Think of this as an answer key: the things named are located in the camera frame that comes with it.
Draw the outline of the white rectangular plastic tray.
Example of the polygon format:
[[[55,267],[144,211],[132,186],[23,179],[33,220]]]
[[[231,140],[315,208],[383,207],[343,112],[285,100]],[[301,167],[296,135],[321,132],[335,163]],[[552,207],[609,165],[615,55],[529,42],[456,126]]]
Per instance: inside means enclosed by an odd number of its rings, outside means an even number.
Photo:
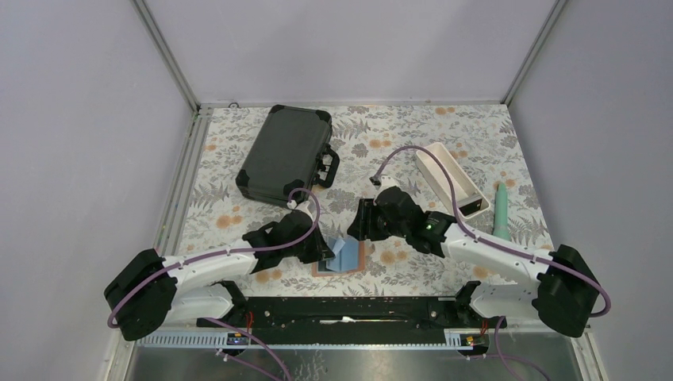
[[[458,207],[459,201],[475,194],[483,197],[482,209],[478,213],[467,217],[464,217],[461,213],[460,216],[467,221],[490,209],[490,202],[487,197],[444,144],[436,142],[425,146],[425,150],[417,150],[416,165],[431,190],[450,213],[453,212],[454,201],[456,201]]]

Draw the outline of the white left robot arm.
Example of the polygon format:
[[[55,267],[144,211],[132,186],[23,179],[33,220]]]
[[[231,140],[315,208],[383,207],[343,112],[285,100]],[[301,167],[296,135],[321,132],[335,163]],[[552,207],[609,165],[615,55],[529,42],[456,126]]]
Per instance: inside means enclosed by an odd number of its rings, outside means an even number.
[[[104,290],[111,309],[107,324],[127,341],[146,337],[166,323],[199,318],[239,325],[247,307],[225,282],[276,267],[290,257],[311,264],[334,256],[316,221],[299,210],[224,248],[183,256],[145,249]]]

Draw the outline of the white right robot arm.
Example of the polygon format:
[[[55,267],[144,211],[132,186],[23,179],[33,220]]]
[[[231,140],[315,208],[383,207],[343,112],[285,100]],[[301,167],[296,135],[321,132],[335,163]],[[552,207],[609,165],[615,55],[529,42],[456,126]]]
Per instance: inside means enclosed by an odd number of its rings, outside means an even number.
[[[580,337],[598,299],[598,281],[581,254],[524,248],[467,227],[452,215],[424,211],[399,187],[362,198],[348,235],[358,241],[398,237],[417,252],[468,262],[510,280],[470,281],[456,296],[456,319],[474,327],[484,318],[538,319],[567,337]]]

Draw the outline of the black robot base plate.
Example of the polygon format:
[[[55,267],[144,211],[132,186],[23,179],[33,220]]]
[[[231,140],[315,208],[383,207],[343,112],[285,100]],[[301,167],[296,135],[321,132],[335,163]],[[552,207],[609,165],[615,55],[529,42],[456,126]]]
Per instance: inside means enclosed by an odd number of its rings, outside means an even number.
[[[457,297],[245,297],[237,286],[233,308],[216,322],[201,317],[199,328],[224,328],[257,332],[316,330],[327,333],[360,333],[366,337],[392,332],[449,329],[473,337],[494,329],[497,317],[481,317],[470,306],[465,291]]]

